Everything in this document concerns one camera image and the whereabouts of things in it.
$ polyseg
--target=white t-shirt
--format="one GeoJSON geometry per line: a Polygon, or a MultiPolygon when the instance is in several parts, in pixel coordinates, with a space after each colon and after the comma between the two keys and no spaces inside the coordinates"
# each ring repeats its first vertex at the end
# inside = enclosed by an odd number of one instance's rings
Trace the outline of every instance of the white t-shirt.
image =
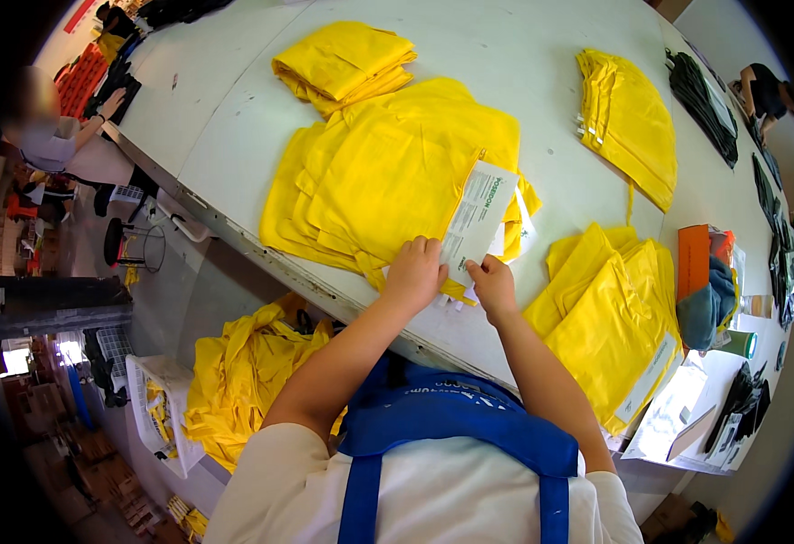
{"type": "MultiPolygon", "coordinates": [[[[352,458],[331,457],[294,423],[252,435],[207,525],[207,544],[327,542],[352,458]]],[[[569,479],[570,543],[641,543],[616,474],[569,479]]],[[[539,478],[498,447],[459,437],[415,441],[385,453],[376,542],[539,542],[539,478]]]]}

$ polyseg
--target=floor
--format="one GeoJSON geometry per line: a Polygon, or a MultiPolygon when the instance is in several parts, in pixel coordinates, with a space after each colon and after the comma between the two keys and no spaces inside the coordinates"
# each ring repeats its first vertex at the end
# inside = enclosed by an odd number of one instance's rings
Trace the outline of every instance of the floor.
{"type": "MultiPolygon", "coordinates": [[[[108,218],[96,218],[92,194],[83,187],[74,203],[73,217],[62,224],[62,246],[69,248],[60,265],[62,275],[109,277],[124,270],[109,268],[102,256],[104,233],[110,217],[127,219],[132,206],[112,203],[108,218]]],[[[135,220],[147,226],[145,212],[135,220]]],[[[131,286],[134,310],[126,327],[136,355],[164,354],[179,364],[194,366],[194,343],[198,338],[218,336],[226,321],[257,310],[279,298],[287,288],[268,276],[244,256],[219,239],[193,244],[182,233],[164,227],[164,261],[158,272],[141,272],[140,281],[131,286]]],[[[140,240],[130,243],[134,251],[140,240]]],[[[158,262],[160,245],[147,243],[146,257],[158,262]]],[[[146,492],[159,504],[179,495],[187,504],[210,516],[230,474],[205,457],[181,480],[156,460],[137,434],[131,405],[104,408],[97,389],[87,389],[87,404],[134,468],[146,492]]],[[[680,491],[692,473],[644,461],[615,459],[630,505],[641,523],[673,490],[680,491]]]]}

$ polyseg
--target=white plastic basket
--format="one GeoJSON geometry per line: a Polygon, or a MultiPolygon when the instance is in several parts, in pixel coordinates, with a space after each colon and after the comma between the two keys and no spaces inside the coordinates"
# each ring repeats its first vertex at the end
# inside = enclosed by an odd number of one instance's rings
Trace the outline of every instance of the white plastic basket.
{"type": "Polygon", "coordinates": [[[131,351],[131,343],[128,341],[125,329],[121,325],[102,327],[95,332],[95,337],[98,339],[104,359],[113,359],[113,367],[110,370],[113,392],[119,392],[123,386],[128,391],[128,377],[123,361],[126,355],[133,355],[134,352],[131,351]]]}
{"type": "Polygon", "coordinates": [[[128,389],[134,410],[134,421],[137,423],[137,432],[146,449],[152,454],[160,452],[166,443],[161,438],[149,411],[146,410],[146,380],[152,379],[165,390],[171,421],[174,425],[174,441],[179,456],[161,461],[177,476],[185,480],[188,477],[188,471],[204,457],[204,446],[198,441],[190,441],[185,438],[185,433],[181,428],[185,423],[183,416],[185,398],[192,385],[194,373],[164,355],[153,355],[152,357],[128,355],[125,366],[128,371],[128,389]]]}

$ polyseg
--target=blue apron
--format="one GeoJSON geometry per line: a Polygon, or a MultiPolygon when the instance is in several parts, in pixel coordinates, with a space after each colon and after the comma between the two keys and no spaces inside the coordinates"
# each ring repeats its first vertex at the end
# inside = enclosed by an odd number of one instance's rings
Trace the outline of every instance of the blue apron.
{"type": "Polygon", "coordinates": [[[386,451],[406,442],[456,436],[493,444],[538,474],[542,542],[568,541],[566,479],[577,474],[578,443],[549,421],[528,415],[517,397],[487,379],[386,354],[349,401],[343,431],[338,451],[353,459],[339,544],[374,542],[386,451]]]}

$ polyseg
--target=orange box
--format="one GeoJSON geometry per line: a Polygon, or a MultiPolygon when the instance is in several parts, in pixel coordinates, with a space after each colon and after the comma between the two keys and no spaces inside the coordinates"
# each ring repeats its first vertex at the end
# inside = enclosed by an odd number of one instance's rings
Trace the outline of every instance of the orange box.
{"type": "Polygon", "coordinates": [[[708,256],[732,266],[736,236],[710,224],[694,224],[678,230],[678,294],[681,301],[708,284],[708,256]]]}

